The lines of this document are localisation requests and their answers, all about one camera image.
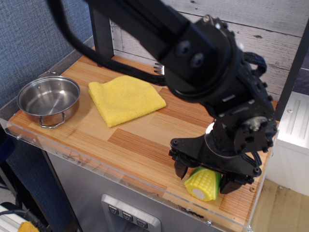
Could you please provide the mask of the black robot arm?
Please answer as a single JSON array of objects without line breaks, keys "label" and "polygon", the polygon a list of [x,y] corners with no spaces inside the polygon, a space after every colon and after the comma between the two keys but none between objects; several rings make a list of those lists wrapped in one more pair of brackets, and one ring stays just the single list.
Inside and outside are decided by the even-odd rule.
[{"label": "black robot arm", "polygon": [[203,105],[215,119],[210,133],[175,138],[170,152],[177,176],[204,166],[222,174],[220,192],[231,193],[261,174],[260,160],[277,132],[272,97],[260,77],[262,57],[243,52],[226,23],[207,15],[192,23],[159,0],[90,0],[165,66],[176,97]]}]

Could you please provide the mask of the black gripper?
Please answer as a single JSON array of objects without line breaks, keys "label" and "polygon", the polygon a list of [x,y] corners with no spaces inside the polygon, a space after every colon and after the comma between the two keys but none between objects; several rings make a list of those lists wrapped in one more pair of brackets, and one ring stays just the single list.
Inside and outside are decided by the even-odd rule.
[{"label": "black gripper", "polygon": [[261,175],[260,159],[234,151],[233,141],[222,125],[197,138],[175,138],[170,142],[169,155],[176,175],[183,179],[188,168],[206,167],[222,174],[220,193],[229,194],[241,186],[252,184]]}]

